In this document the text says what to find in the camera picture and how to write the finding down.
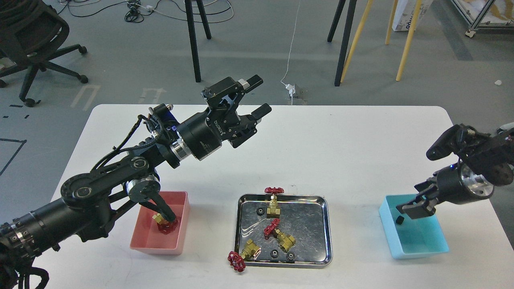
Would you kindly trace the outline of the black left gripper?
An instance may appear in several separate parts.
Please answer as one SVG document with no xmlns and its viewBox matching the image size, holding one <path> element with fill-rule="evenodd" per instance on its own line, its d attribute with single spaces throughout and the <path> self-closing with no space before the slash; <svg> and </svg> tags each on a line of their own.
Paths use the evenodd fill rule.
<svg viewBox="0 0 514 289">
<path fill-rule="evenodd" d="M 242 97 L 263 82 L 258 75 L 238 81 L 226 77 L 204 88 L 201 95 L 207 102 L 207 111 L 194 114 L 177 127 L 178 136 L 189 154 L 201 161 L 220 148 L 225 140 L 237 148 L 254 136 L 258 121 L 272 111 L 269 104 L 259 106 L 251 114 L 237 116 L 239 122 L 232 125 L 222 116 L 235 113 Z"/>
</svg>

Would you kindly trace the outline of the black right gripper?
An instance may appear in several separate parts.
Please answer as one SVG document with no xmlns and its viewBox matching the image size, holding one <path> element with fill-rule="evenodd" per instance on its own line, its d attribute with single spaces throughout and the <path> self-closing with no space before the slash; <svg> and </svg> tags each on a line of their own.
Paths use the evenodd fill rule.
<svg viewBox="0 0 514 289">
<path fill-rule="evenodd" d="M 396 206 L 401 214 L 407 214 L 412 220 L 433 216 L 437 204 L 463 205 L 489 199 L 494 193 L 494 185 L 464 163 L 455 163 L 434 172 L 415 188 L 417 197 Z"/>
</svg>

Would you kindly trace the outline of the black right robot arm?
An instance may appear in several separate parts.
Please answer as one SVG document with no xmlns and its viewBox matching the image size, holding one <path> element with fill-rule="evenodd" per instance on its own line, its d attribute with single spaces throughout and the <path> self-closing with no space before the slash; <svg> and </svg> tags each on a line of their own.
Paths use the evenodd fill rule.
<svg viewBox="0 0 514 289">
<path fill-rule="evenodd" d="M 411 219 L 425 218 L 445 201 L 462 205 L 492 197 L 495 187 L 513 182 L 513 150 L 513 128 L 492 135 L 464 124 L 452 126 L 430 146 L 426 157 L 434 161 L 455 154 L 457 163 L 415 185 L 415 198 L 396 209 Z"/>
</svg>

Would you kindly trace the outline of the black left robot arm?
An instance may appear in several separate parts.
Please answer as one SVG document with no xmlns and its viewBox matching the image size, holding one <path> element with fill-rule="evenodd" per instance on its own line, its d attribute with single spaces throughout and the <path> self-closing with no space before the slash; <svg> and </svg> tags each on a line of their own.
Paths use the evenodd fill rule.
<svg viewBox="0 0 514 289">
<path fill-rule="evenodd" d="M 49 282 L 46 270 L 33 267 L 44 251 L 59 250 L 59 243 L 72 235 L 83 242 L 108 237 L 114 223 L 140 204 L 176 223 L 173 210 L 160 196 L 156 167 L 172 168 L 187 156 L 198 160 L 228 140 L 237 148 L 257 133 L 259 121 L 271 112 L 263 104 L 251 114 L 238 115 L 244 95 L 263 83 L 258 75 L 235 81 L 231 77 L 205 88 L 207 108 L 184 122 L 172 114 L 171 104 L 149 108 L 139 115 L 123 142 L 100 159 L 88 173 L 66 180 L 61 198 L 1 226 L 1 287 L 29 287 L 31 275 L 41 278 L 37 288 Z"/>
</svg>

